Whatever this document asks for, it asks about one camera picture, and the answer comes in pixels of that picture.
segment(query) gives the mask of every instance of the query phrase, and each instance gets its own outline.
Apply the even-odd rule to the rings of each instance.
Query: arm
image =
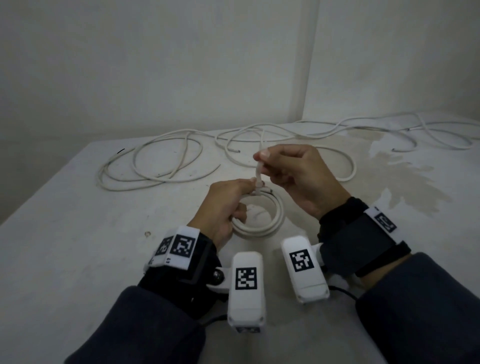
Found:
[[[320,220],[321,241],[367,209],[335,180],[312,146],[274,146],[254,159]],[[357,300],[357,313],[389,363],[480,363],[480,300],[427,255],[411,255],[406,244],[398,244],[356,274],[367,289]]]
[[[231,216],[246,220],[246,206],[239,201],[254,189],[250,180],[213,183],[188,224],[200,230],[189,269],[149,268],[138,286],[122,292],[98,329],[65,363],[196,363],[205,343],[205,329],[197,319],[218,298],[206,287],[220,266],[216,253],[232,234]],[[208,258],[198,283],[179,281],[192,278],[205,248]]]

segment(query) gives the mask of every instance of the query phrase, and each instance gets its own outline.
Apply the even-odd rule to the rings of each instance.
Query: white table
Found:
[[[322,128],[287,127],[304,132]],[[405,154],[389,152],[404,145],[402,140],[377,132],[344,132],[318,144],[352,153],[358,174],[345,187],[365,202],[375,202],[404,230],[414,251],[428,253],[480,295],[480,144],[452,151],[433,144],[423,132],[415,135],[423,142],[418,151]],[[253,169],[228,161],[211,138],[195,138],[204,141],[204,153],[178,177],[194,176],[220,161],[221,167],[204,179],[131,192],[104,191],[94,180],[100,164],[147,138],[95,142],[0,227],[1,363],[61,362],[94,332],[120,292],[138,283],[165,231],[191,219],[212,182],[254,175]],[[151,171],[173,166],[180,144],[147,147],[139,157],[141,166]],[[245,161],[258,149],[257,143],[238,145],[239,158]],[[322,155],[334,173],[348,174],[343,157],[326,151]],[[114,170],[131,173],[127,161],[120,160]],[[350,298],[333,292],[329,300],[305,306],[295,300],[280,242],[300,233],[315,243],[319,226],[284,192],[281,195],[287,219],[276,235],[265,241],[234,236],[219,254],[225,266],[238,251],[263,254],[266,333],[238,335],[225,322],[215,323],[207,330],[201,363],[383,363]],[[330,282],[348,286],[339,277]],[[359,288],[351,289],[361,294]],[[218,304],[211,314],[225,311],[226,306]]]

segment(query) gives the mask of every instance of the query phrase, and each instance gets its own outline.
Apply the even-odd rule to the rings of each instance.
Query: hand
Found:
[[[317,220],[350,197],[314,146],[280,144],[255,153],[253,159],[263,162],[261,173]]]
[[[232,217],[245,223],[247,207],[240,203],[240,198],[254,189],[255,178],[213,183],[187,226],[200,229],[202,234],[212,239],[217,251],[220,250],[232,236]]]

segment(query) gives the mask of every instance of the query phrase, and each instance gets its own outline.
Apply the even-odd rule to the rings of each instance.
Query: white wall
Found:
[[[303,118],[480,119],[478,0],[322,0]]]
[[[0,136],[301,117],[318,0],[7,0]]]

